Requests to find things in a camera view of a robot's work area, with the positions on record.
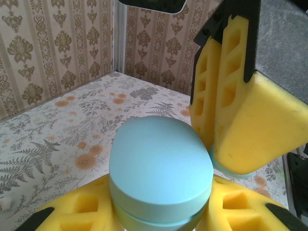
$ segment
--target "black plastic bracket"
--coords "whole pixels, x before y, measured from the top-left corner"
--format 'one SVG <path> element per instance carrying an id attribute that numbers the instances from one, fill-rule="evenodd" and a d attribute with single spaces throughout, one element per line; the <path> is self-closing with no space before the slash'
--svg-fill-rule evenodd
<path id="1" fill-rule="evenodd" d="M 164 13 L 180 13 L 186 0 L 119 0 L 120 3 Z"/>
<path id="2" fill-rule="evenodd" d="M 308 227 L 289 210 L 280 206 L 268 203 L 266 207 L 290 230 L 290 231 L 308 231 Z"/>
<path id="3" fill-rule="evenodd" d="M 35 231 L 54 211 L 53 207 L 45 208 L 32 214 L 21 226 L 15 231 Z"/>
<path id="4" fill-rule="evenodd" d="M 288 153 L 287 162 L 296 216 L 298 218 L 308 217 L 308 158 Z"/>
<path id="5" fill-rule="evenodd" d="M 199 48 L 199 50 L 197 51 L 196 55 L 194 56 L 193 74 L 192 74 L 193 79 L 192 79 L 192 91 L 191 91 L 191 104 L 193 102 L 194 82 L 195 82 L 195 76 L 196 76 L 196 65 L 197 65 L 197 62 L 198 62 L 198 59 L 200 57 L 200 54 L 201 54 L 201 51 L 202 51 L 203 47 L 204 47 L 204 45 Z"/>

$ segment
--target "light blue soap bar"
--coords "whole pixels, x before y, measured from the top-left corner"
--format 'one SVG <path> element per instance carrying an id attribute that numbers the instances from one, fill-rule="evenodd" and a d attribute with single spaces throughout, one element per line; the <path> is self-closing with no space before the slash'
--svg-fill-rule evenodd
<path id="1" fill-rule="evenodd" d="M 197 214 L 209 199 L 213 166 L 197 133 L 177 119 L 147 116 L 120 127 L 111 149 L 113 202 L 146 222 Z"/>
<path id="2" fill-rule="evenodd" d="M 114 203 L 114 211 L 121 224 L 128 231 L 192 231 L 199 223 L 205 206 L 194 216 L 171 223 L 150 223 L 133 217 Z"/>

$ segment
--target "floral tablecloth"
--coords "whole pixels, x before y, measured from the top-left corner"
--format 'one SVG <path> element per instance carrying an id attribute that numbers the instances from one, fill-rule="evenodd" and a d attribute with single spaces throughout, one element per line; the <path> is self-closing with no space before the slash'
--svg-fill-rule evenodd
<path id="1" fill-rule="evenodd" d="M 14 230 L 43 204 L 108 173 L 113 138 L 126 121 L 161 115 L 190 123 L 189 100 L 113 72 L 2 122 L 0 196 L 12 196 L 13 206 L 1 212 L 1 230 Z M 232 181 L 287 207 L 281 158 Z"/>

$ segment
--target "fern print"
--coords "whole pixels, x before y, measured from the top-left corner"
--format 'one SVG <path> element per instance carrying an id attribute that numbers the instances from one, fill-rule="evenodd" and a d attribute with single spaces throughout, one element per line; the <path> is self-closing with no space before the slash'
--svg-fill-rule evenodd
<path id="1" fill-rule="evenodd" d="M 27 209 L 27 212 L 21 215 L 18 219 L 18 224 L 21 224 L 28 217 L 27 214 L 32 214 L 33 206 L 37 208 L 43 202 L 42 194 L 48 192 L 53 188 L 52 180 L 58 175 L 59 166 L 54 165 L 51 167 L 51 172 L 48 176 L 43 176 L 39 184 L 33 185 L 33 192 L 30 196 L 21 195 L 21 199 L 18 206 L 15 208 L 14 213 L 11 214 L 7 219 L 11 218 L 23 209 Z"/>
<path id="2" fill-rule="evenodd" d="M 106 134 L 107 131 L 115 130 L 117 128 L 118 124 L 122 121 L 122 119 L 123 119 L 122 115 L 120 115 L 120 116 L 117 115 L 114 120 L 113 119 L 107 120 L 107 121 L 103 120 L 102 121 L 103 127 L 101 129 L 101 133 Z"/>
<path id="3" fill-rule="evenodd" d="M 19 134 L 24 130 L 25 126 L 30 123 L 31 117 L 28 114 L 21 114 L 10 120 L 7 126 L 14 134 Z"/>
<path id="4" fill-rule="evenodd" d="M 44 120 L 52 120 L 60 111 L 58 108 L 55 108 L 53 104 L 43 104 L 29 113 L 31 113 L 31 115 L 37 115 L 38 112 L 39 116 L 42 117 Z"/>
<path id="5" fill-rule="evenodd" d="M 58 120 L 61 120 L 63 118 L 65 118 L 65 117 L 39 122 L 39 123 L 36 123 L 37 127 L 35 127 L 35 128 L 24 129 L 23 133 L 27 133 L 27 132 L 28 133 L 26 135 L 23 135 L 22 137 L 16 139 L 16 143 L 14 143 L 11 146 L 11 151 L 19 150 L 25 141 L 32 141 L 34 139 L 34 137 L 36 137 L 37 135 L 43 134 L 44 128 L 52 129 L 53 126 L 55 125 L 55 123 Z"/>
<path id="6" fill-rule="evenodd" d="M 85 140 L 88 137 L 88 134 L 97 127 L 101 128 L 102 134 L 105 134 L 108 131 L 113 131 L 116 129 L 117 124 L 122 121 L 122 118 L 122 115 L 117 115 L 114 120 L 106 120 L 104 113 L 97 117 L 87 117 L 79 125 L 65 127 L 63 132 L 68 133 L 70 136 L 62 139 L 62 142 L 72 146 L 77 145 L 79 142 Z"/>
<path id="7" fill-rule="evenodd" d="M 79 106 L 82 108 L 82 111 L 86 114 L 86 116 L 94 116 L 98 113 L 98 110 L 111 111 L 111 108 L 106 102 L 102 101 L 102 99 L 95 99 L 86 103 L 80 103 Z"/>
<path id="8" fill-rule="evenodd" d="M 76 180 L 81 180 L 80 178 L 77 177 L 77 175 L 74 176 L 68 176 L 64 177 L 63 179 L 59 179 L 55 182 L 55 189 L 60 190 L 62 189 L 65 185 L 71 184 L 72 182 Z"/>
<path id="9" fill-rule="evenodd" d="M 82 95 L 80 95 L 79 97 L 78 97 L 78 99 L 87 99 L 88 97 L 89 98 L 93 98 L 94 96 L 96 96 L 97 94 L 100 94 L 100 93 L 102 93 L 102 89 L 97 89 L 97 90 L 91 90 L 91 91 L 89 91 L 89 92 L 87 92 L 87 93 L 84 93 L 84 94 L 82 94 Z"/>
<path id="10" fill-rule="evenodd" d="M 174 113 L 173 109 L 174 107 L 170 103 L 155 103 L 158 106 L 150 107 L 155 110 L 152 110 L 150 112 L 147 112 L 148 114 L 156 115 L 156 116 L 168 116 L 174 118 L 176 116 L 176 113 Z"/>
<path id="11" fill-rule="evenodd" d="M 139 90 L 132 91 L 129 95 L 133 98 L 140 97 L 141 100 L 152 100 L 153 95 L 156 95 L 158 93 L 158 89 L 154 87 L 149 88 L 141 88 Z"/>
<path id="12" fill-rule="evenodd" d="M 111 87 L 114 82 L 117 80 L 117 78 L 112 78 L 110 81 L 106 81 L 103 86 L 105 88 L 105 90 L 107 90 L 107 88 Z"/>
<path id="13" fill-rule="evenodd" d="M 27 220 L 32 214 L 34 214 L 36 212 L 36 209 L 35 208 L 31 208 L 31 209 L 28 209 L 28 211 L 26 212 L 26 213 L 24 213 L 23 215 L 21 215 L 18 219 L 17 219 L 17 221 L 16 221 L 16 223 L 18 224 L 18 225 L 21 225 L 25 220 Z"/>
<path id="14" fill-rule="evenodd" d="M 128 111 L 131 110 L 131 109 L 136 109 L 137 107 L 140 108 L 141 106 L 146 106 L 147 103 L 149 103 L 149 102 L 147 102 L 147 101 L 139 101 L 139 102 L 137 102 L 137 103 L 132 103 L 132 106 L 126 107 L 126 108 L 124 109 L 124 112 L 128 112 Z"/>
<path id="15" fill-rule="evenodd" d="M 118 81 L 118 83 L 120 84 L 119 88 L 125 89 L 125 90 L 128 90 L 134 87 L 136 82 L 137 80 L 133 77 Z"/>
<path id="16" fill-rule="evenodd" d="M 19 181 L 27 182 L 27 178 L 34 179 L 33 170 L 36 169 L 41 174 L 44 174 L 43 165 L 52 167 L 51 155 L 58 151 L 55 146 L 59 144 L 44 140 L 44 144 L 31 142 L 34 148 L 24 149 L 16 154 L 22 154 L 21 157 L 16 157 L 11 160 L 0 162 L 0 165 L 6 166 L 0 168 L 0 193 L 10 191 L 12 187 L 19 187 Z"/>
<path id="17" fill-rule="evenodd" d="M 267 174 L 266 178 L 268 181 L 276 180 L 276 174 L 281 173 L 279 160 L 275 159 L 272 162 L 268 163 L 265 172 Z"/>
<path id="18" fill-rule="evenodd" d="M 44 204 L 48 203 L 49 201 L 53 201 L 54 199 L 57 199 L 60 196 L 63 196 L 64 194 L 68 193 L 66 190 L 58 190 L 53 192 L 51 195 L 45 197 L 42 201 Z"/>

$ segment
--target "damask wallpaper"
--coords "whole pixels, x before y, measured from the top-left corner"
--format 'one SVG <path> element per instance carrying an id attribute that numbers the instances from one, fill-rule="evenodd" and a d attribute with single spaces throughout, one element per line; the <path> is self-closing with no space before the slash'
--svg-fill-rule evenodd
<path id="1" fill-rule="evenodd" d="M 113 70 L 112 0 L 0 0 L 0 119 Z"/>
<path id="2" fill-rule="evenodd" d="M 125 74 L 190 95 L 193 39 L 217 6 L 188 0 L 178 14 L 128 7 Z"/>

